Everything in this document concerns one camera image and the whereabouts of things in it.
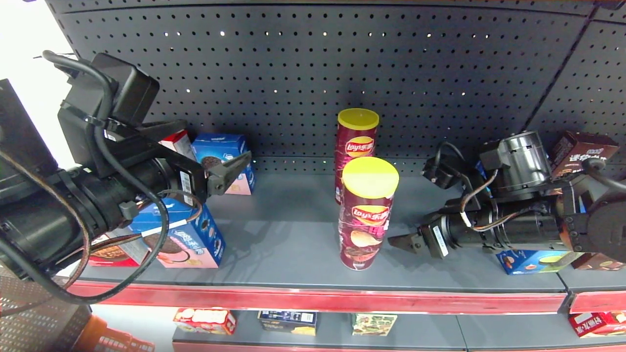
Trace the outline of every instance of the barcode label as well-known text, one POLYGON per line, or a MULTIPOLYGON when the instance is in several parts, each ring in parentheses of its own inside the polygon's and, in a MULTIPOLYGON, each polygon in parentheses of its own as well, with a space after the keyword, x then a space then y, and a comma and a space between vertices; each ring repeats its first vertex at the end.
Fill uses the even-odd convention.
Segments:
MULTIPOLYGON (((182 172, 182 171, 180 172, 180 184, 182 185, 183 190, 185 192, 189 192, 189 193, 192 192, 192 181, 186 172, 182 172)), ((185 198, 185 203, 193 206, 193 199, 191 197, 188 197, 185 195, 184 198, 185 198)))
POLYGON ((446 242, 443 240, 443 236, 441 235, 441 231, 438 226, 433 227, 433 232, 435 239, 437 240, 437 244, 439 244, 439 248, 441 249, 441 253, 443 256, 448 255, 448 246, 446 246, 446 242))
POLYGON ((300 318, 300 320, 306 323, 313 323, 313 317, 314 315, 311 313, 302 313, 302 317, 300 318))
POLYGON ((592 317, 591 313, 583 313, 583 314, 577 316, 576 318, 574 318, 574 321, 577 324, 581 324, 584 321, 587 321, 587 320, 591 319, 591 317, 592 317))

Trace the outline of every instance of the perforated metal panel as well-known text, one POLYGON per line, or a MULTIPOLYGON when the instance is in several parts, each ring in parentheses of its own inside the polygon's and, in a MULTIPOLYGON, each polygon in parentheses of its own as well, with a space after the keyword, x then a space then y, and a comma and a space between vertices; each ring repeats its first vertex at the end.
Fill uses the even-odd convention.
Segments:
MULTIPOLYGON (((607 134, 626 143, 626 26, 592 22, 530 123, 546 146, 564 130, 607 134)), ((626 163, 623 148, 612 163, 626 163)))
POLYGON ((619 10, 599 9, 594 19, 601 21, 611 21, 617 23, 626 23, 626 8, 619 10))
MULTIPOLYGON (((98 11, 106 9, 121 9, 121 8, 144 8, 154 6, 183 6, 183 5, 198 5, 203 4, 267 4, 264 0, 204 0, 202 2, 197 0, 100 0, 100 1, 76 1, 76 0, 48 0, 49 4, 52 4, 51 10, 55 13, 72 13, 79 11, 98 11)), ((274 4, 419 4, 428 6, 464 6, 464 7, 481 7, 481 8, 503 8, 503 9, 517 9, 517 10, 529 10, 529 11, 545 11, 555 13, 568 13, 568 14, 588 14, 592 8, 590 2, 573 2, 573 1, 524 1, 524 0, 449 0, 449 1, 415 1, 415 0, 362 0, 355 2, 354 0, 276 0, 272 1, 274 4)))
POLYGON ((70 3, 52 4, 82 57, 107 52, 159 80, 150 120, 185 118, 197 132, 244 133, 258 157, 331 157, 336 113, 350 106, 381 115, 382 157, 428 157, 444 138, 469 152, 517 132, 584 20, 444 6, 60 14, 70 3))
MULTIPOLYGON (((0 311, 48 296, 38 284, 11 277, 0 267, 0 311)), ((57 299, 29 311, 0 318, 2 352, 71 351, 91 316, 88 306, 57 299)))

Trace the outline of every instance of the red box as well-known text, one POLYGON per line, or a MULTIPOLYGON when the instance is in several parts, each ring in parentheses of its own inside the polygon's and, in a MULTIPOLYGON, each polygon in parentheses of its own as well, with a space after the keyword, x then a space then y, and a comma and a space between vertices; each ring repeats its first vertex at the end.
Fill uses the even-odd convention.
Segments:
POLYGON ((159 143, 164 147, 172 149, 174 152, 188 157, 191 160, 196 160, 187 130, 182 130, 178 133, 174 133, 173 135, 166 137, 159 143))
POLYGON ((626 313, 582 313, 570 316, 570 324, 579 338, 615 336, 626 333, 626 313))
POLYGON ((572 262, 574 269, 616 271, 624 267, 624 263, 615 261, 602 253, 584 253, 572 262))
POLYGON ((228 310, 179 308, 174 323, 189 333, 232 335, 237 327, 235 316, 228 310))
MULTIPOLYGON (((128 228, 116 229, 97 237, 93 243, 105 241, 119 236, 132 234, 128 228)), ((91 266, 123 266, 137 267, 148 255, 148 248, 141 240, 120 244, 94 252, 89 256, 91 266)))

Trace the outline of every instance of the orange object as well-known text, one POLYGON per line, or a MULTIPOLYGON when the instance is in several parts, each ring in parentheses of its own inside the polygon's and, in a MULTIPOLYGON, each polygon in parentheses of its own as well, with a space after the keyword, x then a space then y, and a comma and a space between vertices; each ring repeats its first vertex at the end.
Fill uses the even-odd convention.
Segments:
POLYGON ((106 327, 106 321, 92 315, 74 346, 76 351, 88 352, 153 352, 152 343, 131 334, 106 327))

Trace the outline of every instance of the gray shelf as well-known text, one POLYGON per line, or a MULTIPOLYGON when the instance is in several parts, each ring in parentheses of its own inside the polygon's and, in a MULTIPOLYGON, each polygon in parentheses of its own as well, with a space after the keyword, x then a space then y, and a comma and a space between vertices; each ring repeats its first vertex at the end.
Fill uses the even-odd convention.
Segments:
POLYGON ((577 348, 626 344, 626 336, 579 338, 564 314, 458 316, 470 351, 577 348))
POLYGON ((398 317, 389 336, 352 336, 349 314, 319 313, 317 336, 265 331, 256 311, 241 311, 232 336, 186 333, 177 329, 173 342, 261 346, 304 346, 316 348, 438 349, 465 350, 465 342, 454 316, 404 314, 398 317))
POLYGON ((573 292, 626 290, 626 269, 618 271, 574 270, 566 267, 558 275, 573 292))
MULTIPOLYGON (((157 263, 137 283, 496 293, 565 289, 556 274, 507 276, 494 255, 477 249, 452 251, 440 261, 386 244, 371 268, 352 271, 339 260, 333 176, 257 176, 253 196, 208 201, 227 243, 220 269, 165 269, 157 263)), ((403 177, 388 234, 414 230, 411 224, 457 195, 423 177, 403 177)), ((89 267, 82 279, 120 281, 133 270, 89 267)))

